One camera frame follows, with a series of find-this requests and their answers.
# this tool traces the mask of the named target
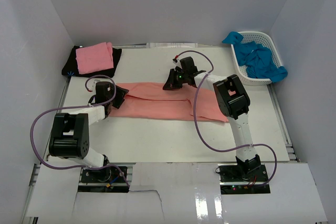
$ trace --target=folded pink towel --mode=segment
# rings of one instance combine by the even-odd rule
[[[163,83],[118,83],[128,89],[120,109],[112,109],[110,116],[192,121],[196,88],[185,85],[178,90],[163,90]],[[215,92],[200,89],[196,108],[199,121],[222,121],[228,119],[218,107]]]
[[[112,50],[111,42],[76,49],[79,73],[93,73],[113,68]]]

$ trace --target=blue cloth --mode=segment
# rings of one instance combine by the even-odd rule
[[[287,76],[284,67],[277,68],[272,60],[272,52],[269,48],[254,41],[241,43],[243,36],[235,31],[222,41],[222,43],[232,44],[235,49],[238,65],[247,66],[247,75],[250,78],[270,79],[272,82],[283,80]]]

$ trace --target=gray wall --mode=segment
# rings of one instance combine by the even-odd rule
[[[33,118],[58,105],[73,46],[50,0],[0,0],[0,223],[19,223],[33,170]],[[43,154],[52,115],[35,137]]]
[[[287,0],[271,36],[288,69],[276,92],[289,134],[336,223],[336,0]]]
[[[217,45],[231,30],[269,31],[286,0],[51,0],[75,44]]]

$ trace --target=pink cloth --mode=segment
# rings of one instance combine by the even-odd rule
[[[163,83],[118,83],[130,90],[120,109],[110,116],[129,118],[171,119],[192,121],[196,88],[184,85],[178,90],[163,90]],[[197,120],[228,122],[219,110],[215,92],[200,89],[196,107]]]
[[[111,42],[76,49],[79,73],[93,73],[113,68],[112,50]]]

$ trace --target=purple cable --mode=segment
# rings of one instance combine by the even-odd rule
[[[275,172],[276,172],[276,170],[277,170],[277,155],[276,155],[275,151],[274,151],[269,145],[267,145],[267,144],[252,144],[252,145],[244,144],[244,145],[237,146],[237,147],[234,147],[234,148],[231,148],[231,149],[227,149],[227,150],[218,150],[218,149],[215,149],[215,148],[211,147],[210,145],[208,145],[208,144],[205,142],[205,140],[203,139],[203,137],[202,137],[202,135],[201,135],[201,132],[200,132],[200,129],[198,128],[197,117],[196,117],[196,102],[197,102],[197,95],[198,95],[198,92],[199,92],[199,90],[200,90],[200,88],[201,88],[201,85],[203,84],[203,82],[205,81],[205,79],[207,78],[207,76],[214,70],[214,65],[212,64],[212,62],[210,61],[210,59],[209,59],[208,57],[206,57],[203,53],[198,52],[198,51],[193,51],[193,50],[187,50],[187,51],[184,51],[184,52],[180,53],[179,55],[177,55],[177,58],[178,58],[180,55],[182,55],[182,54],[184,54],[184,53],[186,53],[186,52],[195,52],[195,53],[197,53],[197,54],[200,54],[200,55],[204,56],[204,57],[209,61],[209,63],[211,64],[211,68],[212,68],[212,69],[211,69],[211,70],[210,70],[210,71],[203,77],[203,79],[201,80],[200,84],[198,85],[197,90],[196,90],[196,93],[195,93],[193,113],[194,113],[195,127],[196,127],[196,131],[197,131],[197,133],[198,133],[199,138],[202,140],[203,144],[204,144],[206,147],[208,147],[210,150],[212,150],[212,151],[214,151],[214,152],[231,152],[231,151],[235,151],[235,150],[240,149],[240,148],[250,147],[250,146],[254,146],[254,147],[255,147],[255,146],[264,146],[264,147],[269,148],[269,149],[272,151],[273,155],[274,155],[274,162],[275,162],[275,163],[274,163],[274,170],[273,170],[272,175],[269,177],[269,179],[268,179],[266,182],[264,182],[263,184],[258,185],[257,187],[261,187],[261,186],[266,185],[267,183],[269,183],[269,182],[273,179],[273,177],[274,177],[274,175],[275,175]]]
[[[114,97],[116,97],[116,92],[117,92],[117,89],[116,89],[116,85],[115,85],[115,82],[112,80],[112,78],[108,77],[108,76],[105,76],[105,75],[102,75],[102,74],[98,74],[96,76],[92,76],[90,77],[89,79],[87,79],[87,81],[85,82],[85,88],[88,90],[88,91],[91,91],[88,87],[87,87],[87,84],[88,84],[88,81],[93,79],[93,78],[99,78],[99,77],[103,77],[103,78],[108,78],[113,86],[114,86],[114,94],[112,96],[112,98],[106,102],[101,102],[101,103],[97,103],[97,104],[94,104],[94,105],[91,105],[93,107],[96,107],[96,106],[100,106],[100,105],[104,105],[106,103],[109,103],[111,102]],[[68,169],[72,169],[72,168],[86,168],[85,165],[73,165],[73,166],[66,166],[66,167],[57,167],[57,166],[52,166],[52,165],[49,165],[47,162],[45,162],[43,160],[43,158],[41,158],[41,156],[38,154],[37,152],[37,149],[36,149],[36,146],[35,146],[35,143],[34,143],[34,127],[35,127],[35,124],[36,122],[42,117],[44,116],[45,114],[49,113],[49,112],[52,112],[52,111],[57,111],[57,110],[67,110],[67,109],[82,109],[82,108],[89,108],[91,107],[90,105],[82,105],[82,106],[70,106],[70,107],[60,107],[60,108],[54,108],[54,109],[50,109],[50,110],[47,110],[43,113],[41,113],[40,115],[38,115],[35,120],[33,121],[32,125],[31,125],[31,128],[30,128],[30,143],[32,144],[32,148],[33,148],[33,151],[37,157],[37,159],[41,162],[41,164],[47,166],[48,168],[51,168],[51,169],[55,169],[55,170],[68,170]],[[89,167],[87,169],[90,169],[90,170],[100,170],[100,169],[104,169],[104,168],[107,168],[107,167],[115,167],[119,172],[120,174],[122,174],[122,178],[124,179],[125,183],[127,184],[128,187],[130,187],[130,185],[128,184],[125,176],[124,176],[124,173],[122,172],[122,170],[117,166],[117,165],[113,165],[113,164],[108,164],[108,165],[105,165],[105,166],[102,166],[102,167]]]

